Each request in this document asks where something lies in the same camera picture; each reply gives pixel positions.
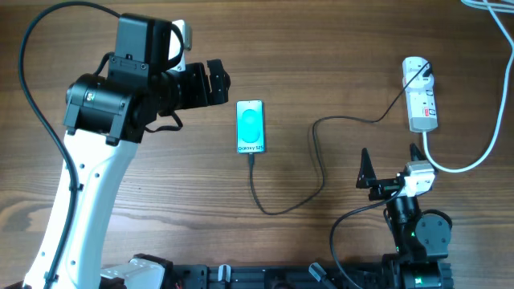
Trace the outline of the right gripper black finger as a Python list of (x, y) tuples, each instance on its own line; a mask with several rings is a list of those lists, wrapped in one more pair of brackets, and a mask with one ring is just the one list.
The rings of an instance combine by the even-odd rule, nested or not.
[(410, 144), (410, 158), (412, 161), (424, 161), (426, 159), (424, 153), (415, 143)]
[(367, 148), (361, 150), (361, 165), (357, 175), (356, 187), (358, 189), (368, 189), (375, 185), (377, 180), (376, 174), (373, 169), (372, 162), (369, 157)]

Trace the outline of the blue smartphone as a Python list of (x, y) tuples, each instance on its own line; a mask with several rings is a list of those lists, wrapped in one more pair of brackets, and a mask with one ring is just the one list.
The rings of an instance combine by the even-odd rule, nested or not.
[(242, 100), (236, 103), (237, 153), (265, 151), (264, 111), (261, 100)]

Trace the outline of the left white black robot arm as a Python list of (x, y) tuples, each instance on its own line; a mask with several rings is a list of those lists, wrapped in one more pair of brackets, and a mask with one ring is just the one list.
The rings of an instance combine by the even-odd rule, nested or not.
[(222, 62), (187, 63), (192, 30), (183, 20), (120, 14), (113, 51), (67, 90), (63, 168), (39, 252), (21, 288), (179, 288), (169, 260), (136, 254), (103, 268), (102, 250), (122, 179), (158, 117), (224, 104)]

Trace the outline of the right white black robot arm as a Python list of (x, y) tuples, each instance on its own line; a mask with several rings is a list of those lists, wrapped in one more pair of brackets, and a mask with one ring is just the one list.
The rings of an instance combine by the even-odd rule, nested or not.
[[(369, 190), (373, 204), (339, 217), (329, 234), (329, 247), (346, 288), (452, 288), (448, 257), (453, 223), (440, 210), (421, 210), (418, 197), (432, 190), (436, 169), (415, 144), (411, 161), (395, 177), (377, 178), (368, 149), (361, 150), (356, 187)], [(396, 252), (384, 254), (370, 270), (366, 265), (345, 266), (337, 256), (334, 234), (353, 215), (384, 206), (382, 214), (393, 236)]]

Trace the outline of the white power strip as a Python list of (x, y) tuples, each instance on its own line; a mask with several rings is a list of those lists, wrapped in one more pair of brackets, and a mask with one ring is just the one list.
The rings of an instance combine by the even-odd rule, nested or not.
[(402, 62), (406, 108), (411, 132), (430, 132), (438, 127), (434, 75), (430, 62), (418, 56)]

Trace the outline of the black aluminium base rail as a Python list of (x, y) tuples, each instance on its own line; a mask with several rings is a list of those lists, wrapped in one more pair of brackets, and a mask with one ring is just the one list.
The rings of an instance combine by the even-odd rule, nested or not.
[(313, 263), (309, 266), (239, 267), (223, 264), (175, 265), (165, 288), (422, 288), (453, 289), (448, 263), (398, 265), (388, 263), (346, 264), (342, 269)]

